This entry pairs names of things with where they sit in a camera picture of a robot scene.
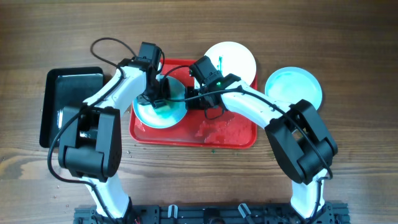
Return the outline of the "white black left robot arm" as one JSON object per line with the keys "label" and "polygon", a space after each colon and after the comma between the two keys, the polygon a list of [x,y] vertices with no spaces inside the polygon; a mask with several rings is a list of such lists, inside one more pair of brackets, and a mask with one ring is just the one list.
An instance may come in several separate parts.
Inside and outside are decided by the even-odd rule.
{"label": "white black left robot arm", "polygon": [[116,73],[95,94],[63,109],[62,126],[52,147],[58,147],[59,166],[73,176],[71,183],[83,184],[96,208],[90,215],[102,223],[132,223],[132,202],[121,186],[121,116],[135,98],[158,93],[157,76],[163,60],[125,58]]}

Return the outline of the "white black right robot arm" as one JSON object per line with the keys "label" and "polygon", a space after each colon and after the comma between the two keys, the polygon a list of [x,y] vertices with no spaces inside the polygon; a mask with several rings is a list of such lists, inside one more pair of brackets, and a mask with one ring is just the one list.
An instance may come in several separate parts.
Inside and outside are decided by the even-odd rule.
{"label": "white black right robot arm", "polygon": [[291,207],[305,221],[315,221],[325,201],[323,184],[338,146],[314,106],[273,99],[253,89],[238,76],[215,72],[194,75],[198,94],[188,102],[220,106],[244,116],[266,132],[276,161],[292,181]]}

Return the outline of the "white plate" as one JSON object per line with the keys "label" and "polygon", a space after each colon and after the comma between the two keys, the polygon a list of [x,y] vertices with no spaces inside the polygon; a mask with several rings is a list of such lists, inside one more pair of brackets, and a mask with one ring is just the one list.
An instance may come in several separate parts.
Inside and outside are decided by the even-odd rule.
{"label": "white plate", "polygon": [[265,94],[271,98],[290,103],[307,100],[316,110],[323,101],[319,81],[307,70],[299,67],[284,67],[275,71],[266,81]]}
{"label": "white plate", "polygon": [[[171,98],[185,98],[185,86],[174,77],[167,77],[171,87]],[[140,105],[135,99],[132,103],[136,118],[143,124],[155,129],[164,129],[176,125],[187,113],[185,102],[166,101],[165,106],[154,109],[152,105]]]}
{"label": "white plate", "polygon": [[223,76],[232,73],[251,85],[256,77],[257,65],[251,51],[237,42],[220,42],[206,52],[212,64]]}

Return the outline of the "green yellow scrub sponge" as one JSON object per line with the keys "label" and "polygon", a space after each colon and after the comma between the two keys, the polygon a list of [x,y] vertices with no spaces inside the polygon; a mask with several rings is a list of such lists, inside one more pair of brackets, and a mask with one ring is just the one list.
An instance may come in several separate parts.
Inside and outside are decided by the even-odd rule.
{"label": "green yellow scrub sponge", "polygon": [[164,109],[164,108],[169,107],[167,100],[165,100],[165,99],[154,100],[151,103],[151,105],[152,105],[153,109],[155,109],[155,110]]}

